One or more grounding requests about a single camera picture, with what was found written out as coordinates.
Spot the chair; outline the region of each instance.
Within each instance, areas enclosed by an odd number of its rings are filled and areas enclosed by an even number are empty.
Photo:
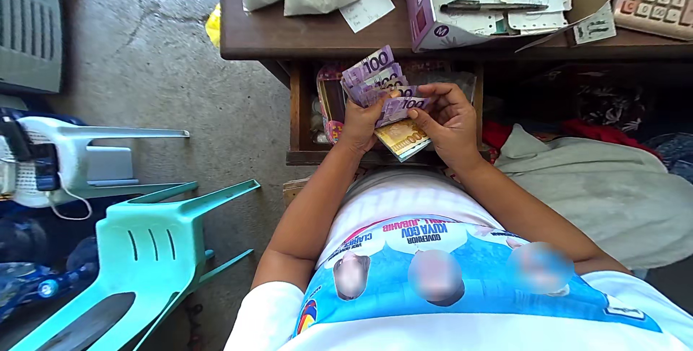
[[[96,223],[100,271],[94,283],[11,351],[79,350],[94,340],[90,351],[117,351],[155,320],[136,350],[189,293],[252,252],[204,273],[205,261],[214,252],[204,250],[202,214],[258,187],[252,179],[206,196],[158,203],[194,190],[197,183],[192,182],[110,206],[106,218]],[[81,316],[92,314],[109,297],[128,293],[134,293],[132,306],[109,324],[112,327],[104,328],[100,337],[93,333],[98,326],[84,333],[89,324]],[[73,322],[78,328],[67,328]]]
[[[60,205],[75,200],[63,188],[82,198],[100,198],[126,194],[150,194],[155,191],[179,186],[180,183],[162,185],[132,185],[133,179],[123,177],[117,185],[91,185],[88,179],[91,164],[99,153],[106,151],[121,151],[126,148],[105,146],[89,146],[95,139],[130,139],[130,138],[161,138],[189,137],[187,130],[137,129],[130,127],[77,126],[54,118],[42,116],[26,116],[17,120],[29,135],[33,143],[53,143],[56,145],[58,169],[60,171],[61,189],[55,191],[39,191],[36,189],[34,163],[17,163],[17,183],[13,201],[28,207],[48,207]],[[3,147],[4,159],[12,159],[9,150]]]

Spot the plastic chair leg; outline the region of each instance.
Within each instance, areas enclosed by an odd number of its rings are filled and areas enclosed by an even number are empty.
[[[137,127],[70,126],[62,127],[65,135],[82,139],[146,139],[163,137],[189,137],[187,130],[140,129]]]
[[[147,194],[145,196],[133,198],[131,200],[126,200],[126,203],[157,203],[162,200],[175,197],[179,194],[183,194],[187,191],[192,191],[197,188],[197,182],[185,183],[180,186],[167,188],[165,190],[160,190],[155,193]]]
[[[46,344],[50,339],[59,334],[68,325],[79,319],[104,298],[99,286],[92,284],[82,293],[74,297],[61,310],[55,312],[48,320],[44,321],[38,328],[26,335],[19,343],[14,345],[10,351],[35,351]]]
[[[90,351],[119,350],[163,312],[170,303],[170,293],[138,295],[126,315],[98,339]]]
[[[157,317],[157,320],[154,321],[154,323],[149,327],[147,330],[147,333],[144,334],[142,339],[137,343],[137,346],[135,346],[132,351],[137,351],[140,346],[144,343],[145,340],[147,340],[147,337],[155,330],[157,327],[159,327],[159,324],[161,324],[161,321],[164,321],[166,317],[169,316],[169,313],[172,312],[186,297],[188,294],[186,293],[178,293],[171,301],[169,302],[168,305],[164,308],[164,311],[161,312],[159,317]]]
[[[185,182],[179,183],[161,183],[158,185],[136,185],[136,186],[110,186],[110,187],[93,187],[84,190],[74,190],[74,194],[84,198],[101,198],[109,196],[123,196],[127,194],[151,194],[161,190],[172,189]]]
[[[246,257],[250,252],[253,252],[252,249],[245,251],[244,253],[238,255],[237,257],[227,261],[226,263],[222,264],[221,266],[213,269],[212,271],[209,271],[207,274],[204,274],[203,276],[200,277],[200,280],[197,282],[197,287],[200,287],[210,280],[214,276],[217,276],[219,273],[221,273],[223,270],[226,270],[229,268],[232,264],[236,263],[237,261],[241,260],[242,258]]]
[[[255,190],[258,187],[260,187],[260,184],[257,182],[257,180],[250,179],[231,187],[222,188],[219,191],[215,191],[205,196],[187,200],[182,204],[181,210],[188,216],[201,216],[215,207],[221,206],[234,198],[242,196],[249,191]]]

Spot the red cloth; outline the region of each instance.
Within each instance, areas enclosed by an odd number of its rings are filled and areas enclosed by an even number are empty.
[[[561,123],[561,129],[571,136],[585,137],[587,139],[599,140],[601,142],[628,145],[632,146],[633,148],[650,152],[659,159],[662,158],[657,151],[654,151],[654,149],[650,149],[642,145],[615,127],[590,125],[589,123],[576,118]]]
[[[561,123],[561,129],[566,134],[574,137],[584,137],[586,139],[599,140],[601,142],[619,143],[622,145],[632,146],[633,148],[642,149],[650,152],[659,159],[662,157],[653,149],[647,148],[636,140],[628,137],[625,133],[611,126],[590,125],[581,119],[570,119]],[[500,125],[494,121],[484,121],[484,126],[481,129],[481,139],[484,143],[489,144],[495,149],[500,150],[510,133],[513,131],[512,126]]]
[[[484,121],[481,127],[481,140],[500,151],[512,131],[512,126],[504,126],[495,121]]]

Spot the person's left hand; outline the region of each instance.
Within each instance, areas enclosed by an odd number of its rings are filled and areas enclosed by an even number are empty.
[[[379,99],[375,105],[366,109],[348,100],[344,118],[346,122],[344,122],[344,129],[342,129],[342,134],[337,144],[344,144],[344,146],[356,152],[359,156],[363,156],[370,151],[378,140],[373,135],[373,131],[376,128],[376,122],[380,118],[383,104],[385,104],[387,98],[389,96]]]

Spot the banknote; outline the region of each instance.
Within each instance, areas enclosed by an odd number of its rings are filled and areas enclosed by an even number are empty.
[[[376,136],[399,161],[405,161],[431,142],[426,132],[411,119],[379,127]]]
[[[400,68],[399,64],[394,63],[393,65],[378,72],[372,78],[369,78],[363,83],[357,84],[352,88],[348,88],[347,90],[350,95],[353,95],[355,97],[354,102],[358,103],[361,100],[361,95],[365,94],[370,90],[383,89],[385,88],[385,84],[400,77],[402,77],[402,68]]]
[[[402,76],[400,76],[399,78],[394,78],[394,79],[392,79],[391,81],[388,81],[387,83],[385,83],[385,84],[383,85],[383,88],[387,88],[387,87],[404,87],[404,86],[408,86],[408,85],[409,85],[409,81],[407,81],[407,77],[404,76],[404,75],[402,75]]]
[[[406,87],[387,87],[382,89],[372,89],[366,91],[359,95],[359,103],[363,107],[369,107],[373,105],[378,99],[383,98],[386,94],[390,94],[393,91],[399,91],[399,96],[415,96],[417,98],[423,98],[423,95],[418,92],[418,86],[406,86]]]
[[[380,118],[376,122],[376,127],[394,124],[407,118],[407,111],[412,107],[425,109],[430,102],[430,98],[417,98],[415,96],[400,96],[390,98],[385,101]]]
[[[372,78],[393,62],[394,56],[392,55],[392,49],[389,45],[386,45],[372,55],[361,60],[360,63],[342,72],[344,85],[346,85],[347,88],[353,88],[367,79]]]

